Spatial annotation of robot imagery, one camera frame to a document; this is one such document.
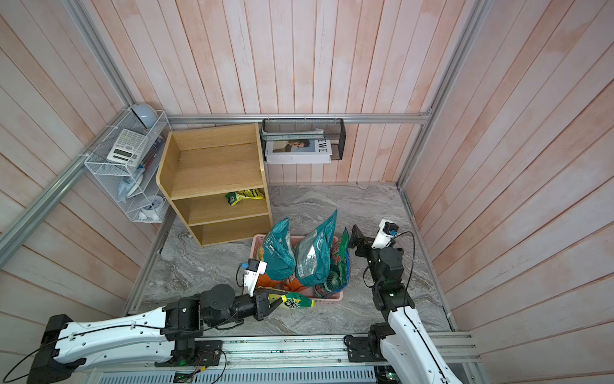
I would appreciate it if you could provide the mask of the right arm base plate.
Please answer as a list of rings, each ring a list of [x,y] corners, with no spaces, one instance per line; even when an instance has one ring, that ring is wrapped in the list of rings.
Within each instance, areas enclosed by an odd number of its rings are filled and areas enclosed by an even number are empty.
[[[343,342],[348,352],[351,363],[375,363],[384,362],[385,358],[380,351],[380,340],[374,336],[347,335]]]

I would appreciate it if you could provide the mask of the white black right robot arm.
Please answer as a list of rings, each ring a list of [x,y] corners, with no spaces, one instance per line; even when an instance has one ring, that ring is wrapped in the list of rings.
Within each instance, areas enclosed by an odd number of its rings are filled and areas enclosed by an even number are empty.
[[[387,363],[393,370],[389,379],[400,383],[459,383],[425,330],[403,281],[404,251],[395,246],[398,230],[385,219],[374,238],[352,227],[348,248],[368,262],[374,306],[384,321],[372,325],[366,337],[344,337],[348,360]]]

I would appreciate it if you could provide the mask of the teal orange fertilizer bag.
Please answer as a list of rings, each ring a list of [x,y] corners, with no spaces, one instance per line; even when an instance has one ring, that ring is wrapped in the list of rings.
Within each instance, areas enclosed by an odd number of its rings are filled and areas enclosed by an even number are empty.
[[[294,275],[296,260],[289,222],[289,218],[278,222],[258,249],[257,260],[267,263],[265,273],[258,279],[259,286],[275,287]]]
[[[330,254],[337,225],[337,211],[305,236],[295,247],[295,277],[304,287],[326,281],[330,272]]]

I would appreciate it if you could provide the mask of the green blue soil bag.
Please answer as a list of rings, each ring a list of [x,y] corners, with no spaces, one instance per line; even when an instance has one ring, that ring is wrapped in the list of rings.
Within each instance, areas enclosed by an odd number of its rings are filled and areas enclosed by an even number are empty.
[[[347,229],[339,238],[338,248],[334,243],[330,251],[329,275],[322,284],[313,287],[318,298],[327,298],[332,294],[343,291],[350,281],[350,254],[348,243],[350,234]]]

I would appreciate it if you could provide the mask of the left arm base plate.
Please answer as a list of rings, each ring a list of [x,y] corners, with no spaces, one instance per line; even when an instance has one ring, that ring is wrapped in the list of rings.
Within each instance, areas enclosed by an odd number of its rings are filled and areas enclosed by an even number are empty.
[[[170,343],[169,358],[156,367],[197,367],[218,366],[221,356],[222,340],[184,339]]]

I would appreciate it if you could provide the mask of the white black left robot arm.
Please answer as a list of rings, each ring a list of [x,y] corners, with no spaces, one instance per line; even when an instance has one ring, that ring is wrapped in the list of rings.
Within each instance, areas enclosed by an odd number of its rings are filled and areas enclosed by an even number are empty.
[[[79,323],[54,315],[27,375],[28,383],[67,380],[75,371],[111,363],[150,362],[157,366],[195,366],[204,361],[199,338],[206,331],[227,330],[245,318],[262,321],[281,304],[270,291],[236,295],[220,284],[201,294],[123,318]]]

